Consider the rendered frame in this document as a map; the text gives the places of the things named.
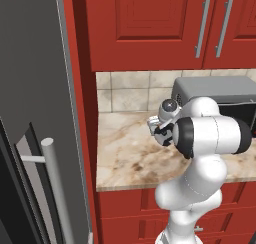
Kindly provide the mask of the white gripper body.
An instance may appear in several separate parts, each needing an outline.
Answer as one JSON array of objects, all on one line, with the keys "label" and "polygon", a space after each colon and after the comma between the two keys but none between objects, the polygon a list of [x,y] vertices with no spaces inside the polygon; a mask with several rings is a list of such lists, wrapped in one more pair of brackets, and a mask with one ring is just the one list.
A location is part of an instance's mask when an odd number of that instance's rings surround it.
[{"label": "white gripper body", "polygon": [[164,122],[161,122],[157,115],[149,117],[147,120],[147,125],[152,136],[166,134]]}]

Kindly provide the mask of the wide red cupboard door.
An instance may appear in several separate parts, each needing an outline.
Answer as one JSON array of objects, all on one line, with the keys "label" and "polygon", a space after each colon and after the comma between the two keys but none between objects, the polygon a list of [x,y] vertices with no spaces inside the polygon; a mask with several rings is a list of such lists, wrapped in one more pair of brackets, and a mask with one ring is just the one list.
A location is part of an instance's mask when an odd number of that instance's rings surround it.
[{"label": "wide red cupboard door", "polygon": [[86,0],[91,67],[100,71],[200,69],[195,46],[205,0]]}]

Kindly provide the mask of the dark grey fridge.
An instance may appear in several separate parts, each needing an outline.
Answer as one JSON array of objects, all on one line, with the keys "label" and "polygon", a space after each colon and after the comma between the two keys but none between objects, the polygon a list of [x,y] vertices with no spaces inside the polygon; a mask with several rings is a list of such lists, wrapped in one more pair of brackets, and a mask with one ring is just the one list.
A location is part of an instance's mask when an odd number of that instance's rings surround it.
[{"label": "dark grey fridge", "polygon": [[[75,244],[93,244],[63,0],[0,0],[0,118],[11,147],[25,132],[54,140]],[[53,223],[34,162],[24,162],[50,240]]]}]

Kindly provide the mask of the dark grey fridge door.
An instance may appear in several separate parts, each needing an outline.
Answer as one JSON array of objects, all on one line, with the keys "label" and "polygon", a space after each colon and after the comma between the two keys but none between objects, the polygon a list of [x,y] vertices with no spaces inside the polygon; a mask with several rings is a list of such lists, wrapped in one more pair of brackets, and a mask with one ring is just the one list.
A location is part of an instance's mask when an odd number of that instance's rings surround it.
[{"label": "dark grey fridge door", "polygon": [[65,244],[46,163],[32,123],[25,132],[53,223],[50,240],[42,211],[17,145],[11,147],[0,118],[0,244]]}]

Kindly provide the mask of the grey microwave oven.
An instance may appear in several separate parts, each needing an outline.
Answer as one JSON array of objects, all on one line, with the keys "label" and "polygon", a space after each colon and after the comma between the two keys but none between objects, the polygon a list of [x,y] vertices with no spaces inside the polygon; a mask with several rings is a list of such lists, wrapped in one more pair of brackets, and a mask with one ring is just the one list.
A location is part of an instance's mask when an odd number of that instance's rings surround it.
[{"label": "grey microwave oven", "polygon": [[256,138],[256,83],[247,76],[179,77],[171,97],[180,106],[196,97],[210,97],[222,115],[244,121]]}]

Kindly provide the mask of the narrow red cupboard door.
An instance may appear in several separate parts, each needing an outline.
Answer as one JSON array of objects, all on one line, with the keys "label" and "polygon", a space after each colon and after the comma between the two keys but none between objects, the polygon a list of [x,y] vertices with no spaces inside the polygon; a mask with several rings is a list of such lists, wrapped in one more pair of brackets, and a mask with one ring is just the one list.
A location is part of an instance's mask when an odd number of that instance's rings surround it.
[{"label": "narrow red cupboard door", "polygon": [[222,52],[215,57],[226,1],[215,0],[203,68],[256,68],[256,0],[233,1]]}]

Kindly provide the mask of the red fridge housing panel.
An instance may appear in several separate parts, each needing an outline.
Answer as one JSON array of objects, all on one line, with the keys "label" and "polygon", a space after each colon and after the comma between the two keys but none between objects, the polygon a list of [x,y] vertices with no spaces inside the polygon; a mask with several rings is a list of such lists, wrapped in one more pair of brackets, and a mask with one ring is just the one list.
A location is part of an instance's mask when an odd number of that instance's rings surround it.
[{"label": "red fridge housing panel", "polygon": [[93,244],[100,244],[97,221],[96,160],[98,105],[91,67],[86,0],[63,0],[82,146]]}]

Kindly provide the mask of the red drawer front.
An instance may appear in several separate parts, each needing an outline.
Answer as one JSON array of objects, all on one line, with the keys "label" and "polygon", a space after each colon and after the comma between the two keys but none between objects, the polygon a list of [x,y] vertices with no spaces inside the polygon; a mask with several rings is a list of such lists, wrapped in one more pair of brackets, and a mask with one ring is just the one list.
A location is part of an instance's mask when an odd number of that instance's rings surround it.
[{"label": "red drawer front", "polygon": [[[154,244],[168,223],[167,214],[102,219],[103,244]],[[249,244],[256,232],[256,208],[215,210],[200,218],[195,234],[204,244]]]},{"label": "red drawer front", "polygon": [[[256,182],[225,183],[221,187],[220,209],[256,207]],[[102,218],[165,214],[154,199],[154,188],[99,192]]]}]

